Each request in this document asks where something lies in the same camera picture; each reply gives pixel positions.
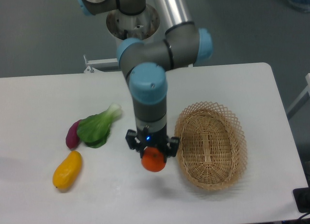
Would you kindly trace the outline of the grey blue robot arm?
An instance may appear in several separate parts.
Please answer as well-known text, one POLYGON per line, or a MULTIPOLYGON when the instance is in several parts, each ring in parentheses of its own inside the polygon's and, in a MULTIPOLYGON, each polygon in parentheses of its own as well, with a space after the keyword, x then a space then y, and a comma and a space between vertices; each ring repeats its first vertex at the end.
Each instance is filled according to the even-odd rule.
POLYGON ((116 57, 136 120, 136 130, 127 131, 126 141, 141 156, 152 147, 167 159, 176 156, 180 140, 167 136, 166 72, 210 58, 213 42, 207 29, 195 26, 186 0, 154 1, 165 23, 165 38, 145 43, 143 39, 151 36, 152 21, 146 0, 78 0, 87 15, 118 13, 115 23, 122 42, 116 57))

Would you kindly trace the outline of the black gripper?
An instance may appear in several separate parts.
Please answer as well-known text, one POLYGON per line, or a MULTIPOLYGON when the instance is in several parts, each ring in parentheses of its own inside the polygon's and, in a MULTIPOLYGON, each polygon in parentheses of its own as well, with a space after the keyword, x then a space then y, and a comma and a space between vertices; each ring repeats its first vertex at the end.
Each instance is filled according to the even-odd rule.
POLYGON ((155 132, 139 127, 137 127, 137 131, 129 129, 125 139, 129 148, 137 151, 141 159, 147 146, 158 147, 158 150, 163 154, 165 163, 168 158, 176 156, 180 144, 179 137, 170 138, 167 136, 167 126, 155 132))

